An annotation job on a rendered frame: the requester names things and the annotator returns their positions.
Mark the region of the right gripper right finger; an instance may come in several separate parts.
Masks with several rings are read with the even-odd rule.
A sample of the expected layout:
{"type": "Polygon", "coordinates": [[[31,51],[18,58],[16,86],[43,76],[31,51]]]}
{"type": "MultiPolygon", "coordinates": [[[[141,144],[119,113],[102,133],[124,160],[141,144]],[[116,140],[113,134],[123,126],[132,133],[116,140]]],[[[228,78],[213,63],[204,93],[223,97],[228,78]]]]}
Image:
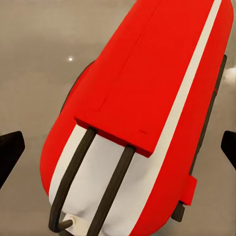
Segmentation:
{"type": "Polygon", "coordinates": [[[233,167],[236,169],[236,133],[232,131],[225,131],[222,142],[221,149],[227,156],[233,167]]]}

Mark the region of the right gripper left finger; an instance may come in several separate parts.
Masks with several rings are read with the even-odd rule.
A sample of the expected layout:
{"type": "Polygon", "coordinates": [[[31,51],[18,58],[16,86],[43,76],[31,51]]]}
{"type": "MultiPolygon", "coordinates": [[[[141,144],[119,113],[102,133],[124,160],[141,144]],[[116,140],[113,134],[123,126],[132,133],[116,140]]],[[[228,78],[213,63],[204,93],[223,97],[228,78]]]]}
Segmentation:
{"type": "Polygon", "coordinates": [[[25,141],[21,131],[0,136],[0,189],[24,150],[25,141]]]}

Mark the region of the radio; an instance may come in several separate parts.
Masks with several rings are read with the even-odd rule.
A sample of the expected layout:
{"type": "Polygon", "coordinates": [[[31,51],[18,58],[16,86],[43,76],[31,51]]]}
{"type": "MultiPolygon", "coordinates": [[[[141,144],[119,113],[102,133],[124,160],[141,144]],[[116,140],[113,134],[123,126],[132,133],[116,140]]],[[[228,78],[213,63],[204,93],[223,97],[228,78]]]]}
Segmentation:
{"type": "Polygon", "coordinates": [[[150,236],[170,217],[182,221],[233,19],[231,0],[134,3],[42,149],[52,232],[150,236]]]}

